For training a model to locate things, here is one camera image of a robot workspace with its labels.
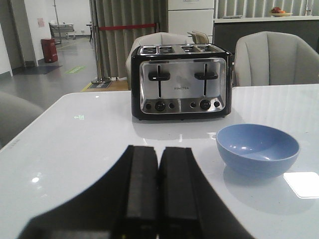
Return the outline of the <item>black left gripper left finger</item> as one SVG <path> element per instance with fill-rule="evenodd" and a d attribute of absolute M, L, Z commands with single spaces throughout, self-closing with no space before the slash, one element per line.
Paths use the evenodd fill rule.
<path fill-rule="evenodd" d="M 155 239 L 158 161 L 152 147 L 129 145 L 79 195 L 32 218 L 20 239 Z"/>

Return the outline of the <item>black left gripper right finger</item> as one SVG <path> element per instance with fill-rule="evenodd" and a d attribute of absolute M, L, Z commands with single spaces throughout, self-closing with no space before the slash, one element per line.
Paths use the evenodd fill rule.
<path fill-rule="evenodd" d="M 251 239 L 198 166 L 191 148 L 167 147 L 159 167 L 161 239 Z"/>

